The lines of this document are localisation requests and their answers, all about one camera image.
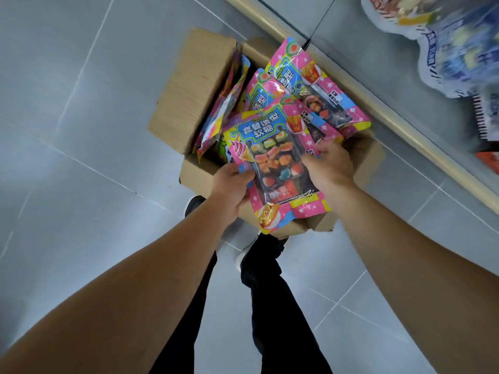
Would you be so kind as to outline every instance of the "shoe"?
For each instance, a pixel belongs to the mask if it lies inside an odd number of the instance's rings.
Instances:
[[[262,239],[262,240],[276,240],[276,241],[272,242],[273,244],[275,244],[275,247],[276,247],[276,250],[273,252],[273,258],[278,258],[280,256],[280,254],[284,251],[284,245],[286,244],[286,241],[289,238],[287,237],[285,239],[278,240],[278,239],[276,239],[275,237],[273,237],[271,235],[263,235],[263,234],[261,234],[259,232],[258,235],[256,236],[256,238],[253,240],[253,242],[250,245],[248,245],[246,248],[244,248],[241,251],[241,253],[239,254],[239,256],[237,256],[237,258],[235,259],[235,267],[236,267],[236,269],[239,272],[241,272],[242,261],[245,259],[245,257],[249,253],[250,249],[257,242],[258,239]]]
[[[206,198],[201,195],[192,197],[184,211],[184,218],[187,218],[187,215],[196,210],[204,201],[206,201]]]

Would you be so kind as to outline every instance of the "human arm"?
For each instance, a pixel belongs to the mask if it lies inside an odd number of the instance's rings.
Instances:
[[[438,373],[499,367],[499,277],[408,225],[353,182],[348,153],[305,156],[369,274]]]
[[[237,172],[222,167],[187,218],[41,319],[0,359],[0,372],[147,373],[239,213],[254,172]]]

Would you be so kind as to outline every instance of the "hand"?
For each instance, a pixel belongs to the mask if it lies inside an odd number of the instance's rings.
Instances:
[[[301,160],[307,167],[313,184],[327,198],[334,198],[335,190],[340,187],[356,188],[353,182],[353,163],[348,152],[333,141],[317,144],[320,158],[305,153]]]
[[[239,174],[235,163],[222,166],[213,176],[212,191],[208,199],[214,199],[228,212],[230,222],[239,215],[239,207],[247,201],[246,185],[255,176],[253,170]]]

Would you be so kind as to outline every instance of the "brown cardboard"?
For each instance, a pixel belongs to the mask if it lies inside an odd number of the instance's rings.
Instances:
[[[228,71],[236,46],[233,38],[193,29],[147,130],[177,152],[190,153],[192,138]]]
[[[241,51],[252,63],[249,75],[257,68],[265,68],[279,44],[264,38],[244,42]],[[192,139],[199,132],[200,123],[228,73],[236,41],[201,29],[191,31],[177,61],[170,80],[161,94],[158,106],[149,122],[148,130],[179,153],[186,155],[180,173],[180,182],[198,195],[209,195],[213,175],[219,165],[205,155],[198,163],[191,155]],[[349,139],[349,151],[354,162],[355,181],[365,186],[372,172],[383,160],[379,143],[369,133]],[[258,227],[258,220],[248,203],[240,209],[240,218]],[[276,237],[298,235],[309,228],[331,231],[337,216],[334,213],[295,219],[272,232]]]
[[[197,195],[208,197],[212,188],[213,175],[219,169],[219,166],[206,158],[198,163],[196,155],[189,155],[182,163],[180,170],[180,183],[191,189]],[[258,228],[258,220],[254,215],[251,205],[246,203],[241,206],[239,217]],[[281,238],[291,235],[299,235],[308,230],[304,220],[293,220],[283,228],[279,228],[272,235]]]

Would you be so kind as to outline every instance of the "leg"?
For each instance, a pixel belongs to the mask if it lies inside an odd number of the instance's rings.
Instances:
[[[157,373],[191,373],[194,374],[194,343],[198,337],[201,319],[206,302],[206,290],[209,279],[216,264],[216,253],[213,254],[203,279],[199,284],[191,304],[180,320],[177,328],[166,343],[160,355],[149,371]]]
[[[259,235],[241,262],[241,280],[251,289],[253,340],[262,354],[262,374],[274,372],[329,373],[305,316],[275,260],[284,243]]]

